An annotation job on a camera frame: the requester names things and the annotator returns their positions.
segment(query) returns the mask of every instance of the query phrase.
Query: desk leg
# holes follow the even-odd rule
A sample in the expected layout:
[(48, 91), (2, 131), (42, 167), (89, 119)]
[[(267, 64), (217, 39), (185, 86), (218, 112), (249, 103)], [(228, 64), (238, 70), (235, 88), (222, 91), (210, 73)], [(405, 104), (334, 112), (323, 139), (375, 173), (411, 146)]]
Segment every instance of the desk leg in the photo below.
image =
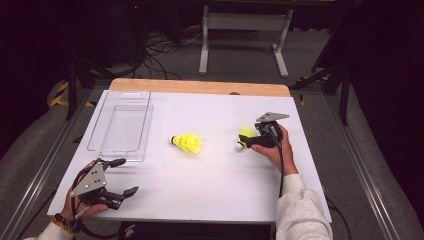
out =
[(273, 44), (272, 48), (274, 51), (275, 60), (277, 61), (278, 70), (280, 70), (280, 75), (283, 78), (288, 78), (289, 73), (287, 71), (286, 64), (284, 63), (283, 55), (281, 50), (283, 49), (284, 40), (286, 39), (287, 31), (290, 26), (290, 21), (292, 18), (293, 10), (289, 10), (286, 14), (286, 19), (284, 20), (283, 28), (281, 29), (280, 41), (277, 44)]
[(202, 54), (200, 55), (199, 74), (206, 75), (208, 69), (208, 55), (209, 55), (209, 42), (208, 42), (208, 6), (203, 10), (203, 44)]

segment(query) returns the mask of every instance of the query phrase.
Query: person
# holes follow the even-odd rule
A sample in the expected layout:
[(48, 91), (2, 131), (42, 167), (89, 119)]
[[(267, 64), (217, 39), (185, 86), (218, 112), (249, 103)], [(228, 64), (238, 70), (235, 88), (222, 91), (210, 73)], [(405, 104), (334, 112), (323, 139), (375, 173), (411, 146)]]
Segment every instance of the person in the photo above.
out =
[[(276, 239), (333, 239), (330, 224), (323, 215), (323, 208), (318, 195), (307, 189), (302, 176), (297, 171), (293, 150), (287, 130), (280, 125), (283, 133), (281, 141), (284, 180), (283, 194), (278, 199), (276, 215)], [(281, 172), (280, 153), (277, 147), (266, 148), (252, 145), (252, 150), (268, 158)]]
[[(323, 215), (323, 208), (318, 195), (307, 189), (299, 174), (293, 158), (293, 150), (289, 141), (287, 130), (280, 125), (283, 133), (281, 141), (283, 152), (284, 175), (283, 194), (277, 203), (276, 214), (276, 239), (277, 240), (302, 240), (302, 239), (333, 239), (330, 224)], [(281, 172), (281, 161), (277, 147), (266, 148), (260, 145), (252, 145), (252, 150), (267, 157), (272, 165)], [(52, 218), (52, 222), (41, 233), (37, 240), (71, 240), (76, 232), (58, 223), (57, 218), (65, 218), (71, 214), (71, 199), (68, 192), (62, 212)], [(82, 211), (85, 204), (81, 203), (78, 211)], [(104, 204), (92, 206), (82, 217), (84, 221), (94, 214), (106, 211)]]

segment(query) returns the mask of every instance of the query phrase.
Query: bracelet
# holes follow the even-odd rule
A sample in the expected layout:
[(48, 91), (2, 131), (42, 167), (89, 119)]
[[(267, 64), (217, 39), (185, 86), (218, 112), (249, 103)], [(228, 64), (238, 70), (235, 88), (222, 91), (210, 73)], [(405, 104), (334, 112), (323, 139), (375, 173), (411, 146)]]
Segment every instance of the bracelet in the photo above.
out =
[(79, 229), (77, 227), (74, 227), (72, 229), (68, 228), (66, 218), (62, 217), (62, 215), (60, 215), (60, 213), (56, 213), (54, 215), (54, 217), (52, 218), (52, 223), (61, 227), (63, 230), (67, 231), (70, 234), (75, 234), (75, 233), (79, 232)]

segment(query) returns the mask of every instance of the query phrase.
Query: person's right hand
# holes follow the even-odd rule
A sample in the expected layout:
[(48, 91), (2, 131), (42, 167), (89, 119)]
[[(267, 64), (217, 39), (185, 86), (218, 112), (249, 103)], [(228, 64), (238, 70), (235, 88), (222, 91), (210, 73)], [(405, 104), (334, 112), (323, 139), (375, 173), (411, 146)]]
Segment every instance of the person's right hand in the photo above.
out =
[[(283, 149), (283, 161), (284, 161), (284, 176), (289, 174), (298, 173), (296, 165), (293, 160), (293, 150), (289, 141), (289, 134), (287, 130), (281, 126), (281, 132), (283, 133), (283, 140), (281, 140), (281, 146)], [(274, 165), (278, 171), (281, 172), (281, 160), (280, 153), (278, 152), (277, 146), (273, 148), (263, 147), (261, 145), (254, 144), (251, 147), (255, 152), (260, 153), (268, 158), (272, 165)]]

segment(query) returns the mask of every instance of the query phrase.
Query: table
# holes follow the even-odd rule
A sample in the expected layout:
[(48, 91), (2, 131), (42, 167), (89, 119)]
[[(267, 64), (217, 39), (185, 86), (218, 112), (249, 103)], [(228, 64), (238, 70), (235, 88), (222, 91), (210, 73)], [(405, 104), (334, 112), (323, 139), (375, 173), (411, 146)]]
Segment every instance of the table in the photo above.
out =
[[(267, 109), (290, 114), (290, 118), (280, 123), (291, 133), (295, 159), (299, 159), (296, 160), (299, 172), (304, 176), (306, 185), (321, 197), (325, 216), (331, 221), (296, 106), (286, 86), (116, 79), (109, 91), (130, 89), (155, 91), (151, 93), (154, 110), (144, 161), (108, 169), (106, 179), (107, 189), (111, 192), (121, 193), (134, 186), (140, 189), (133, 197), (126, 199), (118, 211), (101, 213), (99, 218), (172, 222), (274, 222), (279, 172), (263, 156), (248, 149), (242, 152), (234, 149), (240, 127), (249, 123), (253, 125), (255, 119)], [(217, 94), (229, 92), (239, 92), (241, 95)], [(253, 96), (261, 93), (268, 96)], [(49, 215), (62, 208), (62, 196), (76, 173), (90, 159), (99, 157), (98, 153), (87, 151), (87, 145), (104, 96), (65, 173), (56, 194), (58, 197), (52, 201)], [(170, 134), (184, 131), (199, 133), (203, 137), (203, 146), (198, 155), (187, 154), (167, 143)]]

